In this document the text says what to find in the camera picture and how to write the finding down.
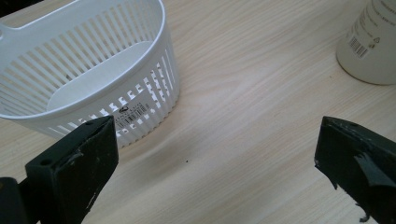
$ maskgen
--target basket rim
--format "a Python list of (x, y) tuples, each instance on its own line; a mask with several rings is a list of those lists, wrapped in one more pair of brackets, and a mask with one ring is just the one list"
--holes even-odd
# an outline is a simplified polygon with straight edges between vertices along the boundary
[(13, 115), (7, 115), (0, 113), (0, 118), (2, 119), (10, 119), (10, 120), (28, 120), (28, 119), (48, 119), (49, 117), (57, 118), (61, 116), (64, 113), (74, 111), (75, 108), (82, 108), (84, 105), (88, 105), (91, 103), (91, 98), (96, 98), (99, 97), (101, 94), (104, 94), (105, 92), (114, 90), (117, 88), (117, 86), (125, 79), (127, 76), (125, 76), (126, 73), (130, 73), (131, 71), (138, 71), (146, 60), (149, 59), (149, 57), (154, 54), (155, 50), (161, 42), (161, 39), (165, 35), (165, 29), (166, 29), (166, 11), (165, 7), (163, 4), (162, 0), (157, 0), (158, 3), (160, 4), (161, 11), (162, 11), (162, 22), (160, 26), (160, 30), (158, 34), (155, 36), (154, 41), (151, 43), (150, 47), (146, 50), (146, 52), (137, 60), (134, 64), (130, 66), (127, 70), (125, 70), (120, 76), (115, 78), (112, 82), (108, 83), (106, 86), (104, 86), (101, 90), (96, 91), (90, 95), (87, 95), (74, 103), (71, 103), (69, 105), (64, 105), (59, 108), (34, 114), (34, 115), (23, 115), (23, 116), (13, 116)]

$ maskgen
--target light wood surface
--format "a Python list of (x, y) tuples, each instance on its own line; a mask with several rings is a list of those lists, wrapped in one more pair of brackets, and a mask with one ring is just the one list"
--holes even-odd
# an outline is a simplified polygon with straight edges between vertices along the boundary
[[(358, 0), (164, 0), (180, 97), (120, 164), (83, 223), (359, 223), (314, 167), (323, 116), (396, 141), (396, 86), (335, 59)], [(0, 176), (55, 140), (0, 119)]]

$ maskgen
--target barcode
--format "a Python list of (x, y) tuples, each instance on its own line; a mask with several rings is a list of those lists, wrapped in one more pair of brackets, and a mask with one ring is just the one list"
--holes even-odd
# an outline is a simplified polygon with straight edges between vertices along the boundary
[(147, 109), (139, 103), (138, 105), (130, 108), (130, 111), (126, 115), (123, 115), (120, 118), (119, 126), (121, 128), (125, 127), (126, 125), (132, 124), (134, 121), (138, 120), (142, 115), (147, 112)]
[(369, 52), (369, 50), (364, 47), (363, 44), (361, 44), (361, 42), (359, 42), (359, 40), (355, 36), (352, 36), (352, 38), (350, 39), (349, 46), (359, 58), (363, 58), (364, 55)]

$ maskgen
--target basket slot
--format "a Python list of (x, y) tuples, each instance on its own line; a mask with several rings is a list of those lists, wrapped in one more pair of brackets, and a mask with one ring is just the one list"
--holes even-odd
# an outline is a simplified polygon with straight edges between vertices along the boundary
[(59, 125), (58, 128), (61, 131), (61, 133), (64, 133), (64, 134), (68, 134), (71, 132), (69, 129), (67, 129), (66, 127), (64, 127), (62, 125)]
[(88, 70), (95, 67), (98, 63), (94, 62), (94, 59), (90, 54), (87, 53), (86, 48), (77, 40), (71, 31), (67, 32), (67, 37), (61, 35), (64, 38), (66, 45), (73, 51), (73, 53), (78, 57), (78, 60), (82, 62), (83, 66)]
[(78, 27), (75, 27), (73, 30), (68, 31), (67, 34), (73, 39), (73, 42), (75, 42), (75, 48), (80, 49), (80, 51), (85, 55), (86, 60), (90, 63), (91, 67), (94, 67), (105, 60), (105, 58), (102, 59), (95, 52), (95, 49), (93, 48), (94, 45), (87, 40), (86, 32), (81, 32)]
[(44, 44), (44, 46), (46, 46), (52, 55), (61, 62), (66, 71), (70, 71), (70, 73), (68, 73), (70, 78), (74, 79), (83, 73), (81, 69), (77, 67), (76, 62), (72, 61), (73, 58), (69, 54), (70, 49), (65, 49), (57, 39), (51, 39), (51, 41)]
[(161, 107), (164, 110), (168, 111), (168, 109), (169, 109), (168, 105), (164, 103), (165, 102), (165, 98), (163, 98), (162, 86), (161, 86), (161, 81), (160, 81), (161, 77), (158, 74), (158, 70), (157, 71), (152, 70), (151, 76), (154, 78), (154, 80), (156, 81), (156, 84), (157, 84), (156, 85), (157, 90), (154, 91), (155, 92), (155, 96), (157, 97), (158, 102), (160, 102)]
[(25, 100), (21, 97), (14, 95), (14, 97), (11, 98), (8, 91), (1, 90), (1, 92), (3, 93), (1, 104), (3, 105), (5, 112), (7, 111), (8, 114), (23, 116), (41, 112), (41, 110), (36, 108), (36, 106), (26, 104)]
[(41, 49), (36, 48), (35, 51), (36, 53), (28, 51), (27, 55), (34, 60), (36, 64), (41, 66), (42, 69), (40, 69), (40, 71), (46, 78), (56, 83), (56, 85), (59, 85), (59, 87), (68, 82), (66, 75), (63, 75), (63, 72), (60, 71), (59, 68), (55, 67), (55, 63), (50, 61), (49, 57), (46, 56)]
[(163, 102), (159, 100), (160, 99), (160, 95), (158, 94), (158, 92), (156, 90), (154, 90), (155, 88), (158, 88), (157, 87), (157, 83), (156, 83), (156, 79), (157, 78), (155, 77), (153, 71), (151, 71), (150, 74), (151, 74), (151, 76), (148, 77), (148, 80), (151, 83), (151, 88), (152, 88), (151, 96), (152, 96), (152, 99), (154, 100), (154, 103), (157, 105), (157, 107), (161, 108), (162, 105), (163, 105)]
[(117, 14), (118, 11), (118, 6), (116, 6), (115, 8), (111, 8), (110, 9), (110, 13), (107, 14), (108, 18), (108, 22), (111, 23), (112, 25), (110, 27), (113, 28), (113, 31), (115, 33), (115, 36), (117, 38), (116, 43), (120, 43), (120, 50), (124, 50), (127, 49), (130, 45), (128, 44), (128, 41), (125, 38), (125, 34), (122, 31), (124, 29), (124, 27), (122, 26), (122, 23), (120, 23), (120, 18)]
[(142, 86), (140, 86), (140, 84), (136, 85), (136, 89), (138, 91), (138, 94), (143, 91), (143, 88), (142, 88)]
[(65, 62), (62, 61), (60, 56), (51, 48), (49, 43), (45, 43), (43, 45), (44, 48), (36, 47), (35, 50), (41, 55), (42, 60), (49, 61), (54, 68), (56, 69), (54, 72), (55, 76), (62, 78), (63, 75), (68, 82), (71, 78), (75, 78), (76, 75), (73, 74), (69, 68), (64, 66)]
[(91, 118), (91, 119), (97, 119), (97, 118), (100, 118), (100, 117), (102, 117), (102, 116), (99, 115), (98, 113), (95, 113), (95, 114), (91, 114), (91, 115), (90, 115), (90, 118)]
[(136, 1), (136, 4), (139, 5), (138, 7), (134, 7), (134, 8), (139, 8), (139, 10), (137, 11), (137, 17), (139, 20), (141, 20), (142, 22), (138, 22), (138, 23), (142, 23), (142, 29), (143, 29), (143, 34), (146, 36), (147, 40), (153, 40), (154, 39), (154, 34), (152, 33), (152, 30), (150, 29), (150, 27), (148, 26), (148, 16), (147, 15), (147, 11), (146, 11), (146, 5), (147, 4), (142, 4), (141, 1)]
[(161, 29), (161, 23), (155, 21), (155, 20), (159, 20), (159, 21), (162, 20), (161, 16), (159, 16), (159, 15), (162, 15), (162, 13), (160, 11), (156, 10), (155, 6), (150, 5), (149, 17), (151, 18), (151, 22), (153, 23), (152, 27), (154, 28), (155, 33), (160, 32), (160, 29)]
[(60, 35), (58, 40), (52, 40), (57, 45), (58, 49), (64, 54), (70, 65), (74, 66), (78, 76), (86, 72), (89, 68), (81, 60), (81, 56), (77, 54), (77, 51), (70, 45), (69, 40), (64, 36)]
[(58, 134), (58, 136), (65, 136), (65, 135), (67, 135), (67, 133), (62, 133), (61, 130), (58, 130), (58, 129), (55, 129), (55, 128), (49, 128), (49, 130), (51, 130), (52, 133)]
[(48, 101), (52, 92), (48, 90), (48, 86), (40, 85), (40, 83), (37, 82), (39, 77), (34, 77), (27, 71), (27, 69), (30, 70), (29, 66), (23, 66), (17, 62), (13, 62), (11, 65), (14, 67), (14, 70), (7, 68), (6, 73), (9, 73), (13, 77), (12, 81), (16, 82), (15, 80), (18, 80), (16, 83), (20, 84), (25, 90), (29, 88), (30, 90), (33, 90), (33, 93), (37, 98), (42, 99), (44, 102)]
[(70, 127), (72, 127), (72, 130), (75, 130), (76, 128), (78, 128), (78, 125), (75, 124), (74, 122), (68, 122), (67, 125), (69, 125)]
[(170, 74), (172, 77), (172, 79), (169, 79), (169, 82), (173, 82), (174, 85), (177, 85), (176, 78), (175, 78), (175, 69), (176, 69), (176, 64), (174, 62), (175, 59), (173, 58), (173, 56), (170, 56), (170, 55), (175, 55), (175, 54), (173, 52), (172, 46), (168, 45), (167, 48), (165, 48), (165, 56), (166, 56), (166, 64), (167, 64), (167, 67), (169, 68), (169, 69), (167, 69), (167, 71), (170, 72), (168, 74)]
[(83, 123), (85, 123), (85, 122), (87, 122), (87, 120), (85, 120), (85, 119), (79, 119), (79, 120), (78, 120), (78, 123), (80, 123), (80, 124), (83, 124)]
[(154, 19), (156, 18), (155, 15), (153, 15), (153, 9), (150, 4), (142, 4), (143, 10), (144, 10), (144, 15), (146, 15), (145, 19), (148, 22), (148, 30), (149, 33), (151, 34), (151, 39), (154, 40), (155, 36), (157, 35), (157, 32), (159, 30), (159, 27), (156, 26), (158, 22), (154, 22)]
[(91, 39), (94, 40), (92, 43), (96, 43), (97, 47), (99, 48), (99, 52), (103, 53), (105, 56), (105, 59), (108, 59), (111, 57), (111, 52), (110, 50), (107, 48), (107, 43), (105, 41), (105, 38), (103, 37), (103, 35), (100, 33), (100, 30), (97, 26), (97, 21), (90, 19), (89, 23), (85, 23), (86, 28), (88, 31), (91, 32)]
[(166, 93), (166, 95), (170, 96), (170, 92), (167, 85), (168, 83), (170, 83), (169, 76), (167, 74), (166, 67), (164, 66), (162, 61), (158, 63), (158, 71), (160, 72), (161, 78), (163, 80), (163, 86), (164, 86), (163, 91), (165, 91), (164, 93)]
[(166, 76), (168, 78), (169, 86), (171, 87), (171, 90), (172, 90), (173, 89), (173, 84), (172, 84), (172, 80), (171, 80), (171, 78), (169, 76), (170, 68), (168, 68), (168, 63), (167, 63), (167, 61), (165, 60), (164, 57), (162, 57), (162, 60), (160, 61), (160, 67), (163, 68), (163, 70), (164, 70), (164, 72), (165, 72), (165, 74), (166, 74)]
[(83, 40), (86, 48), (89, 49), (87, 51), (91, 52), (92, 57), (97, 60), (95, 61), (97, 64), (104, 62), (108, 58), (107, 53), (102, 50), (104, 48), (101, 46), (102, 43), (97, 41), (93, 34), (94, 29), (90, 21), (82, 23), (81, 27), (75, 27), (75, 32)]
[(133, 6), (131, 6), (130, 3), (127, 3), (126, 7), (128, 8), (129, 15), (131, 16), (131, 18), (133, 18), (134, 26), (137, 26), (137, 36), (139, 36), (138, 41), (140, 42), (140, 41), (147, 40), (147, 37), (145, 36), (145, 32), (144, 32), (144, 30), (142, 28), (142, 24), (141, 24), (141, 22), (139, 22), (139, 18), (138, 18), (138, 14), (136, 12), (136, 9)]
[(136, 97), (136, 94), (134, 94), (132, 91), (127, 92), (129, 99), (134, 99)]
[(114, 16), (116, 17), (116, 21), (119, 27), (121, 27), (122, 29), (120, 34), (124, 36), (124, 44), (128, 48), (136, 42), (131, 34), (131, 29), (129, 27), (128, 20), (122, 8), (123, 6), (121, 4), (117, 5), (117, 10), (114, 10), (115, 11)]
[(58, 87), (62, 86), (62, 84), (53, 77), (48, 77), (41, 67), (35, 66), (28, 58), (21, 56), (20, 57), (21, 63), (24, 64), (24, 69), (26, 69), (29, 76), (35, 74), (35, 78), (42, 83), (42, 86), (45, 89), (49, 90), (49, 95), (57, 90)]
[(10, 69), (8, 68), (6, 72), (3, 74), (2, 79), (6, 82), (2, 82), (1, 84), (10, 90), (8, 94), (10, 96), (22, 96), (22, 101), (28, 105), (35, 107), (35, 105), (39, 106), (40, 108), (44, 105), (43, 102), (40, 102), (38, 99), (46, 101), (45, 97), (42, 95), (37, 94), (35, 90), (27, 86), (26, 84), (22, 83), (20, 80), (16, 79), (13, 75), (10, 76), (8, 73)]
[(116, 112), (117, 110), (119, 110), (120, 108), (118, 106), (116, 106), (114, 103), (111, 103), (108, 105), (108, 107), (110, 108), (111, 112)]
[(159, 122), (160, 122), (160, 120), (158, 120), (158, 116), (155, 115), (155, 113), (156, 113), (156, 110), (155, 110), (155, 109), (157, 109), (157, 108), (151, 108), (151, 109), (149, 110), (149, 112), (148, 112), (149, 117), (152, 118), (153, 125), (154, 125), (155, 123), (159, 123)]
[(121, 96), (121, 97), (119, 98), (120, 106), (123, 106), (123, 105), (128, 104), (128, 102), (127, 102), (125, 99), (128, 99), (128, 98), (125, 97), (125, 96)]
[(150, 95), (151, 95), (151, 98), (154, 100), (154, 97), (153, 97), (153, 94), (154, 94), (154, 92), (153, 92), (153, 87), (152, 87), (152, 85), (151, 85), (149, 79), (145, 77), (145, 78), (143, 78), (143, 81), (144, 81), (145, 84), (146, 84), (146, 87), (147, 87), (147, 89), (148, 89), (148, 92), (149, 92)]
[(134, 23), (133, 17), (130, 13), (131, 11), (128, 8), (128, 6), (129, 6), (129, 3), (126, 2), (125, 7), (121, 9), (121, 12), (124, 15), (123, 18), (126, 20), (125, 22), (127, 24), (129, 34), (131, 34), (131, 36), (132, 36), (131, 40), (133, 41), (133, 44), (134, 44), (134, 43), (138, 43), (138, 42), (142, 41), (142, 39), (140, 38), (139, 33), (137, 32), (136, 25)]
[(97, 119), (98, 117), (95, 114), (86, 114), (81, 120), (84, 120), (83, 123), (87, 122), (88, 120), (91, 119)]
[(104, 108), (102, 108), (99, 112), (102, 114), (102, 116), (110, 115)]
[(108, 33), (105, 30), (102, 17), (98, 15), (96, 16), (96, 20), (98, 24), (93, 23), (92, 25), (94, 25), (97, 34), (99, 34), (100, 38), (102, 38), (102, 40), (104, 41), (105, 43), (104, 47), (109, 52), (108, 57), (111, 57), (117, 53), (117, 50), (115, 49), (114, 45), (111, 43), (110, 36), (108, 36)]
[(103, 24), (103, 27), (105, 28), (105, 34), (107, 34), (110, 40), (111, 47), (115, 50), (113, 51), (114, 55), (118, 52), (121, 52), (123, 50), (122, 45), (117, 39), (117, 33), (113, 29), (114, 25), (111, 24), (111, 16), (109, 16), (109, 13), (107, 11), (104, 12), (101, 22)]

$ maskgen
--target white plastic bottle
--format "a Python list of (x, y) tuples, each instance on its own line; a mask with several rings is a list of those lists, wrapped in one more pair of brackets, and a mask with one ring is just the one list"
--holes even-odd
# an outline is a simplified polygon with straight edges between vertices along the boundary
[(396, 0), (371, 0), (337, 47), (337, 60), (365, 82), (396, 84)]

